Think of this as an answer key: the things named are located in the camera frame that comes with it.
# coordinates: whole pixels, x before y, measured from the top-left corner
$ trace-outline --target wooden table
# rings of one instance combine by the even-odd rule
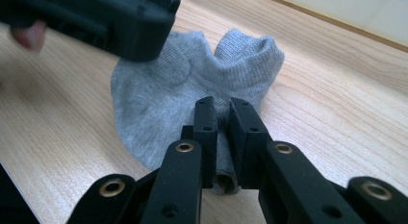
[[[407,53],[270,0],[182,0],[174,26],[213,49],[231,28],[286,54],[263,104],[272,137],[342,186],[369,175],[408,194]],[[100,177],[148,173],[115,133],[117,57],[51,31],[37,55],[0,30],[0,161],[41,223],[64,223]],[[257,191],[204,191],[202,223],[263,222]]]

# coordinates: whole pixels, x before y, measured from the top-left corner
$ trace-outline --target gray cloth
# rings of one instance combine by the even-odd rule
[[[112,76],[116,129],[130,153],[150,169],[160,167],[183,125],[192,125],[196,100],[213,96],[220,130],[213,191],[239,190],[224,133],[230,97],[257,111],[282,66],[272,37],[228,32],[212,54],[202,33],[170,33],[152,62],[120,60]]]

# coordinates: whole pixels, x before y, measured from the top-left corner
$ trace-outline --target brown edge strip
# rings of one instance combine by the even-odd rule
[[[330,23],[332,25],[338,26],[340,28],[346,29],[346,30],[348,30],[348,31],[350,31],[352,33],[359,34],[359,35],[364,36],[364,37],[368,37],[370,39],[373,39],[375,41],[378,41],[380,43],[383,43],[385,45],[388,45],[390,47],[393,47],[393,48],[398,49],[400,51],[403,51],[405,53],[408,53],[408,46],[405,46],[405,45],[396,43],[396,42],[394,42],[392,40],[385,39],[383,37],[371,34],[371,33],[367,32],[367,31],[358,29],[356,27],[345,24],[345,23],[343,23],[341,21],[335,20],[333,18],[327,17],[327,16],[319,14],[317,12],[312,12],[310,10],[307,10],[305,8],[302,8],[300,6],[297,6],[297,5],[293,4],[293,3],[290,3],[290,2],[287,2],[287,1],[284,1],[284,0],[272,0],[272,1],[274,1],[276,3],[279,3],[281,5],[288,6],[288,7],[292,8],[294,10],[297,10],[299,12],[303,12],[303,13],[306,13],[308,15],[311,15],[312,17],[315,17],[317,19],[320,19],[320,20],[325,21],[327,23]]]

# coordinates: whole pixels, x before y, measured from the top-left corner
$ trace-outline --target ribbed fabric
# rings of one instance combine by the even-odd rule
[[[192,125],[195,101],[213,96],[219,129],[213,191],[235,193],[239,187],[224,134],[229,99],[246,100],[259,112],[283,60],[272,37],[232,30],[212,54],[202,33],[172,32],[157,60],[117,64],[112,96],[118,135],[136,160],[156,169],[183,125]]]

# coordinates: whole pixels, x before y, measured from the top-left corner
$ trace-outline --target wood grain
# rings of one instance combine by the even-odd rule
[[[297,145],[328,179],[369,175],[408,194],[408,54],[269,0],[182,0],[174,30],[215,49],[238,28],[273,35],[286,54],[263,104],[275,139]],[[115,133],[117,58],[49,31],[40,54],[0,28],[0,161],[41,223],[64,223],[97,179],[148,171]],[[202,223],[264,223],[257,192],[205,190]]]

